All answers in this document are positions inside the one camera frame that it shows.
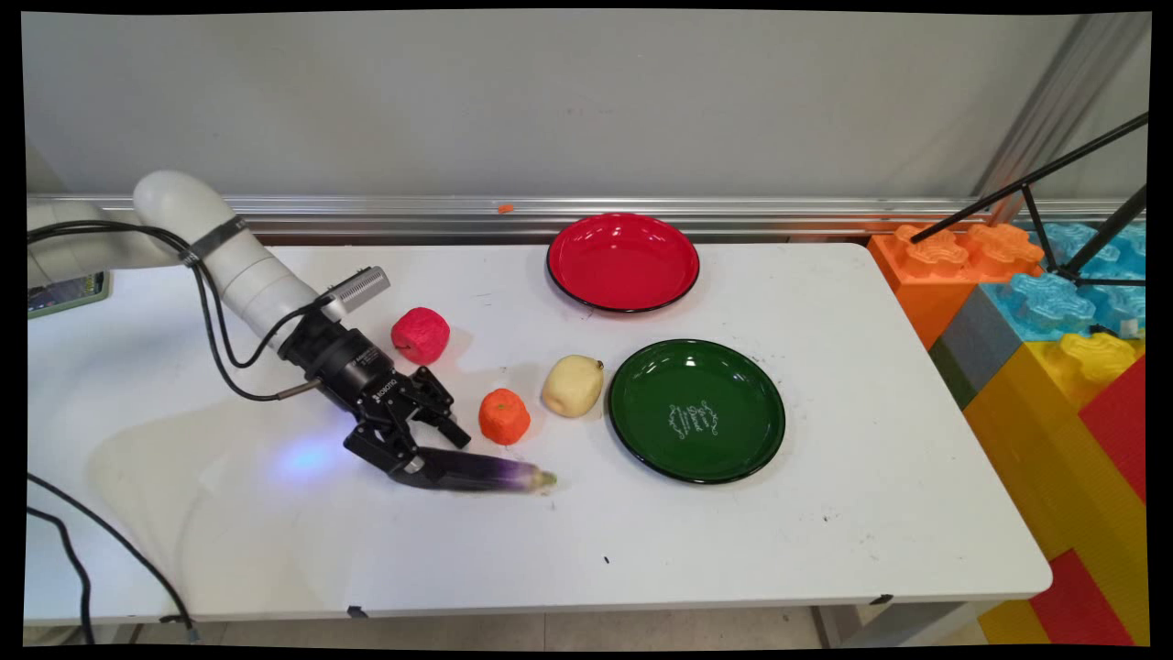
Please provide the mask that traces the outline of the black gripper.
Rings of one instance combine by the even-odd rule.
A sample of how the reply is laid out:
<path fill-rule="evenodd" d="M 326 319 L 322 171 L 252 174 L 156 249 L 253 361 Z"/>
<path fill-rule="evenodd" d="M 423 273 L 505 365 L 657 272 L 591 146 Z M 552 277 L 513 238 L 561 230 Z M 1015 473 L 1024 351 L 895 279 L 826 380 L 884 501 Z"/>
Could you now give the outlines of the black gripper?
<path fill-rule="evenodd" d="M 418 367 L 407 377 L 381 347 L 326 313 L 301 317 L 278 347 L 278 356 L 304 370 L 307 380 L 317 380 L 327 399 L 360 419 L 344 447 L 395 483 L 428 484 L 411 416 L 435 427 L 456 450 L 470 443 L 452 410 L 454 399 L 434 373 Z"/>

